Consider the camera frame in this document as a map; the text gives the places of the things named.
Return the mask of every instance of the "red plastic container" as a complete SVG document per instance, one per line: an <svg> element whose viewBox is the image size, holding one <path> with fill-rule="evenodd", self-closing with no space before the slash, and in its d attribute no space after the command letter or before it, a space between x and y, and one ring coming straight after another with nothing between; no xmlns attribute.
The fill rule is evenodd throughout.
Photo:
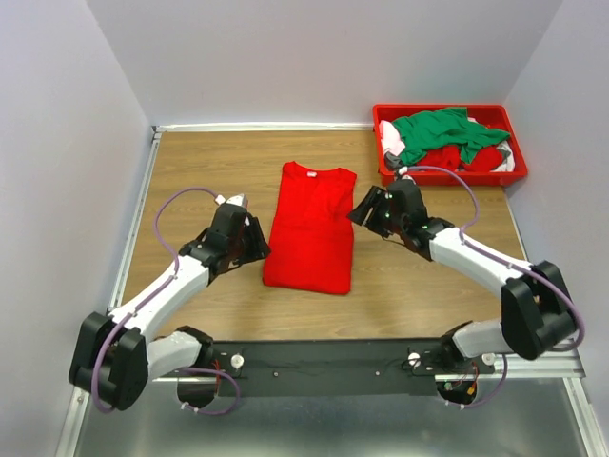
<svg viewBox="0 0 609 457"><path fill-rule="evenodd" d="M387 169L383 160L383 147L381 146L381 135L379 134L379 123L381 121L395 121L399 117L411 116L420 111L434 111L447 107L467 107L467 115L474 117L481 124L496 124L501 129L509 131L511 136L507 140L514 153L514 171L497 172L474 172L457 171L463 180L473 186L508 186L526 176L528 170L522 157L521 148L516 141L516 135L510 124L505 108L501 105L375 105L372 109L374 117L374 131L377 136L377 152L379 156L379 174L386 186L391 183L395 176ZM417 184L428 186L449 186L458 184L457 180L440 171L413 171L410 175Z"/></svg>

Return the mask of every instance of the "wall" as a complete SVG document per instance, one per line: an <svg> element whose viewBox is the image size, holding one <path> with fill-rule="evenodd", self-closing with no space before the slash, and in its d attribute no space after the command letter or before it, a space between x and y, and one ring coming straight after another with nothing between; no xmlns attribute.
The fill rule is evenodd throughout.
<svg viewBox="0 0 609 457"><path fill-rule="evenodd" d="M502 102L560 0L88 0L154 125Z"/></svg>
<svg viewBox="0 0 609 457"><path fill-rule="evenodd" d="M510 189L527 253L560 265L588 327L586 387L609 442L609 4L563 3L506 106L530 175Z"/></svg>
<svg viewBox="0 0 609 457"><path fill-rule="evenodd" d="M149 122L85 2L0 2L0 455L54 455L108 304Z"/></svg>

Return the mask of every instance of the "wooden table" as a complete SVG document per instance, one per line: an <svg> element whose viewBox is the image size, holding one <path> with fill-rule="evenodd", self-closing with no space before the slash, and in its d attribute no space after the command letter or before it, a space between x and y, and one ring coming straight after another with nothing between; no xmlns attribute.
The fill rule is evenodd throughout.
<svg viewBox="0 0 609 457"><path fill-rule="evenodd" d="M358 174L356 205L380 184L371 131L256 131L164 133L128 273L125 301L171 262L152 231L157 209L175 191L207 186L230 196L245 193L268 240L282 165L295 160L312 169L343 167ZM475 188L481 220L468 233L508 255L521 247L501 188ZM473 206L459 187L422 188L430 215L460 225ZM191 192L165 211L161 232L176 248L211 222L215 205ZM215 339L308 339L439 336L468 320L498 317L499 302L450 268L429 263L364 228L355 228L352 290L346 296L268 288L262 262L219 277L168 321Z"/></svg>

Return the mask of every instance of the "pile of clothes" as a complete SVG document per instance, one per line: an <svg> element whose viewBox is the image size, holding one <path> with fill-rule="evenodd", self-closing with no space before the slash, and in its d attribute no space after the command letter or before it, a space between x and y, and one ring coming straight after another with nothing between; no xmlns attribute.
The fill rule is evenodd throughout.
<svg viewBox="0 0 609 457"><path fill-rule="evenodd" d="M386 163L458 171L514 170L514 154L507 143L510 133L478 123L464 107L381 121L379 130Z"/></svg>

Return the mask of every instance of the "green cloth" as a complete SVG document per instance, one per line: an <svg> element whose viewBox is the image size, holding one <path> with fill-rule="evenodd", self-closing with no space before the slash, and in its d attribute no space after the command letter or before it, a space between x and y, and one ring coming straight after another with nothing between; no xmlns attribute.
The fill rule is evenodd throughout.
<svg viewBox="0 0 609 457"><path fill-rule="evenodd" d="M467 108L455 107L437 111L421 111L393 121L406 144L400 158L406 165L415 165L428 149L461 145L461 159L471 164L481 148L498 145L510 137L509 132L487 129L467 120Z"/></svg>

